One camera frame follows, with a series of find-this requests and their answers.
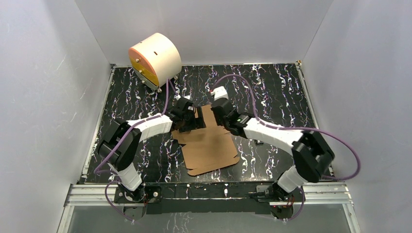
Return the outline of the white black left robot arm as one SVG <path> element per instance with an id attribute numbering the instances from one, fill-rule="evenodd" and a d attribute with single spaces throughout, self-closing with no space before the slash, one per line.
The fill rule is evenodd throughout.
<path id="1" fill-rule="evenodd" d="M 205 128 L 203 111 L 188 97 L 180 97 L 165 112 L 139 120 L 114 120 L 97 148 L 103 164 L 108 164 L 126 188 L 133 202 L 143 200 L 145 189 L 133 160 L 139 144 L 158 134 L 180 133 Z"/>

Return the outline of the aluminium front frame rail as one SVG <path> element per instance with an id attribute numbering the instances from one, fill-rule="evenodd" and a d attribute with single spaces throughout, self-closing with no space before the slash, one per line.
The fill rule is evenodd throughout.
<path id="1" fill-rule="evenodd" d="M 340 204 L 352 233 L 359 233 L 360 227 L 355 215 L 353 201 L 344 183 L 309 183 L 301 191 L 294 190 L 285 200 L 269 194 L 268 182 L 227 182 L 227 183 L 149 183 L 145 187 L 145 197 L 132 200 L 115 185 L 74 184 L 70 187 L 65 201 L 64 212 L 58 232 L 67 233 L 76 206 L 118 206 L 121 211 L 130 207 L 150 206 L 154 214 L 174 212 L 226 213 L 256 212 L 273 214 L 275 208 L 282 219 L 298 213 L 294 205 Z"/>

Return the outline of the brown cardboard box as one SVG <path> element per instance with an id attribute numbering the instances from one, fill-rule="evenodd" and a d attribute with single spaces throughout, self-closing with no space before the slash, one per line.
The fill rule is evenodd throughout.
<path id="1" fill-rule="evenodd" d="M 188 175 L 197 176 L 239 162 L 238 151 L 231 134 L 218 126 L 210 105 L 202 106 L 205 128 L 191 132 L 172 132 L 172 138 L 182 145 Z"/>

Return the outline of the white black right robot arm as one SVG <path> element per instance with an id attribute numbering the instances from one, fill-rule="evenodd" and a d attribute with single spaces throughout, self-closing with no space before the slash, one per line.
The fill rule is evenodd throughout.
<path id="1" fill-rule="evenodd" d="M 239 113 L 227 98 L 213 101 L 216 123 L 231 134 L 258 140 L 287 152 L 294 161 L 273 184 L 274 196 L 286 201 L 303 184 L 321 180 L 335 154 L 323 136 L 314 130 L 285 130 L 260 122 L 249 113 Z"/>

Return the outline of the left aluminium table edge rail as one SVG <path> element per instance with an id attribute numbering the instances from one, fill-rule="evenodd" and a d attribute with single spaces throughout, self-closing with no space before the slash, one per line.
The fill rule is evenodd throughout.
<path id="1" fill-rule="evenodd" d="M 106 87 L 106 90 L 104 92 L 104 96 L 103 96 L 102 100 L 98 101 L 98 107 L 99 107 L 98 108 L 98 113 L 99 114 L 98 114 L 98 118 L 97 118 L 97 121 L 96 121 L 96 125 L 95 125 L 95 128 L 94 128 L 93 134 L 92 134 L 90 147 L 89 147 L 89 150 L 87 152 L 86 159 L 85 159 L 85 162 L 84 162 L 84 166 L 83 166 L 83 169 L 82 169 L 81 178 L 86 178 L 87 177 L 87 171 L 88 171 L 88 168 L 89 168 L 89 165 L 90 165 L 91 156 L 94 153 L 94 146 L 95 146 L 98 130 L 99 130 L 99 127 L 100 127 L 100 124 L 101 124 L 101 119 L 102 119 L 102 115 L 103 115 L 104 106 L 105 106 L 105 103 L 106 103 L 106 100 L 107 100 L 108 93 L 110 91 L 110 86 L 111 86 L 111 83 L 112 83 L 113 74 L 114 74 L 114 71 L 115 71 L 115 66 L 116 66 L 116 64 L 110 64 L 110 73 L 109 73 L 109 78 L 108 78 L 108 81 L 107 81 L 107 87 Z"/>

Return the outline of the aluminium table edge rail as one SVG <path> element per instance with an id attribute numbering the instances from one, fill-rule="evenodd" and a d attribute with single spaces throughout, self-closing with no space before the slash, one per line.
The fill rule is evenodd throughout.
<path id="1" fill-rule="evenodd" d="M 107 87 L 106 87 L 106 90 L 104 92 L 104 96 L 103 96 L 102 100 L 98 101 L 98 107 L 99 107 L 98 108 L 98 113 L 99 114 L 98 114 L 98 118 L 97 118 L 97 121 L 96 121 L 96 125 L 95 125 L 95 128 L 94 128 L 93 134 L 92 134 L 90 147 L 89 147 L 89 150 L 87 152 L 86 159 L 85 159 L 85 162 L 84 162 L 84 166 L 83 166 L 83 169 L 82 169 L 81 178 L 86 178 L 87 177 L 87 171 L 88 171 L 88 168 L 89 168 L 89 165 L 90 165 L 91 156 L 94 153 L 94 146 L 95 146 L 98 130 L 99 130 L 99 127 L 100 127 L 100 124 L 101 124 L 101 119 L 102 119 L 102 115 L 103 115 L 104 106 L 105 106 L 105 103 L 106 103 L 106 100 L 107 100 L 108 93 L 110 91 L 110 86 L 111 86 L 111 83 L 112 83 L 113 74 L 114 74 L 114 71 L 115 71 L 115 66 L 116 66 L 116 64 L 110 64 L 110 73 L 109 73 L 109 78 L 108 78 L 108 81 L 107 81 Z"/>
<path id="2" fill-rule="evenodd" d="M 315 114 L 315 111 L 314 111 L 314 108 L 313 108 L 313 104 L 311 102 L 311 98 L 310 98 L 310 95 L 309 95 L 309 90 L 308 90 L 308 86 L 307 86 L 307 83 L 306 83 L 306 79 L 305 79 L 305 76 L 304 76 L 304 73 L 303 73 L 302 61 L 297 60 L 297 61 L 295 61 L 294 64 L 296 66 L 296 69 L 297 69 L 297 72 L 298 72 L 298 75 L 299 75 L 299 80 L 300 80 L 301 85 L 304 89 L 305 97 L 306 97 L 306 100 L 307 100 L 307 103 L 308 103 L 308 106 L 309 106 L 309 109 L 310 109 L 310 113 L 311 113 L 315 128 L 318 129 L 319 124 L 318 124 L 318 121 L 317 121 L 317 118 L 316 118 L 316 114 Z"/>

